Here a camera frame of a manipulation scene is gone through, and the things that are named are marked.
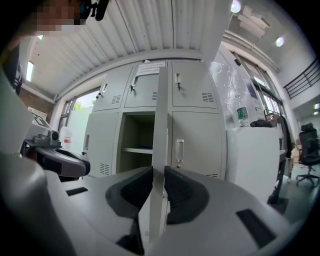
office chair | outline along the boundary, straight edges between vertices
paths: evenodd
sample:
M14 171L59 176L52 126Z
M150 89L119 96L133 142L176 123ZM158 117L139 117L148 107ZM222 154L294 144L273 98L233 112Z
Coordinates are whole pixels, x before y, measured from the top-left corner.
M319 185L320 178L318 176L310 174L311 170L315 171L312 166L320 164L320 156L319 156L319 144L318 144L318 135L317 130L313 128L312 123L308 123L306 125L301 126L302 132L299 133L299 138L301 142L301 149L299 149L299 164L308 167L308 174L298 175L298 177L302 177L296 183L299 185L299 182L303 180L309 180L312 184L312 188L315 188L315 184L313 179L317 179L317 186Z

